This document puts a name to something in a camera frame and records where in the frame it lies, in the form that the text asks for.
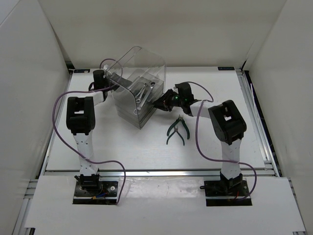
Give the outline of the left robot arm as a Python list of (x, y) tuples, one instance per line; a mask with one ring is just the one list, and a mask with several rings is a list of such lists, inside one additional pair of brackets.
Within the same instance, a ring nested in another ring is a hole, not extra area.
[(112, 81), (125, 81), (115, 73), (106, 73), (104, 69), (93, 71), (93, 90), (85, 96), (71, 96), (67, 99), (66, 125), (73, 134), (80, 157), (80, 175), (76, 177), (80, 187), (92, 196), (103, 194), (103, 184), (99, 178), (99, 167), (94, 161), (92, 133), (95, 128), (94, 107), (104, 102), (108, 91), (117, 90), (119, 85)]

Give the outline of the large ratchet wrench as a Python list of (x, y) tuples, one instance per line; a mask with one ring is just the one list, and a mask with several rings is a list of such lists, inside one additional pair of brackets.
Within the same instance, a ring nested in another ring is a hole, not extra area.
[(143, 93), (143, 96), (141, 98), (141, 102), (140, 103), (136, 103), (136, 108), (134, 109), (133, 113), (135, 115), (139, 115), (140, 111), (142, 109), (142, 107), (145, 105), (150, 93), (152, 92), (153, 88), (155, 87), (155, 82), (149, 82), (147, 83), (145, 92)]

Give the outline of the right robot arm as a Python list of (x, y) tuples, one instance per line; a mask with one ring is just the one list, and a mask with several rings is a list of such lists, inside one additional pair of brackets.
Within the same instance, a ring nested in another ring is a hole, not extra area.
[[(209, 161), (222, 163), (219, 182), (205, 188), (223, 195), (232, 195), (243, 180), (240, 145), (247, 129), (246, 122), (233, 100), (213, 105), (214, 100), (195, 99), (189, 82), (176, 84), (175, 88), (177, 92), (169, 89), (153, 102), (153, 106), (166, 112), (170, 112), (173, 107), (180, 107), (185, 114), (196, 118), (195, 139), (199, 154)], [(214, 133), (221, 142), (221, 159), (209, 158), (201, 152), (198, 135), (200, 117), (211, 120)]]

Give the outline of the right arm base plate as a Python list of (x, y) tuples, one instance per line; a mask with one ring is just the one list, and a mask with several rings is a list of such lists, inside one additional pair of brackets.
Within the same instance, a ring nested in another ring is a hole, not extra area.
[(252, 206), (246, 180), (231, 189), (221, 181), (204, 181), (200, 189), (204, 190), (207, 207)]

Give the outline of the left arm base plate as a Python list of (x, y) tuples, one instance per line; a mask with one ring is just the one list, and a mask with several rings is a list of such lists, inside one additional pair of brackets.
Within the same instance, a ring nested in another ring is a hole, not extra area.
[(74, 177), (76, 180), (72, 203), (75, 205), (116, 205), (118, 181), (103, 180), (99, 175)]

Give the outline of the small ratchet wrench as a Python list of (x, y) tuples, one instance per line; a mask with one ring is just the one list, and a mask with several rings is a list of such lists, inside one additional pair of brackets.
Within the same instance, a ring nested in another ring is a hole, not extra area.
[(146, 86), (147, 84), (145, 83), (143, 87), (140, 89), (140, 91), (137, 93), (137, 95), (135, 96), (136, 103), (141, 102), (141, 98), (143, 96), (143, 93), (145, 92)]

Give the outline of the clear plastic drawer organizer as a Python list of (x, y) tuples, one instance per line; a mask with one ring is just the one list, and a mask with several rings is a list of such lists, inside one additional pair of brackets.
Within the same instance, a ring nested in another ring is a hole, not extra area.
[(105, 70), (112, 84), (118, 115), (142, 129), (155, 108), (153, 102), (164, 94), (165, 60), (142, 47), (132, 47)]

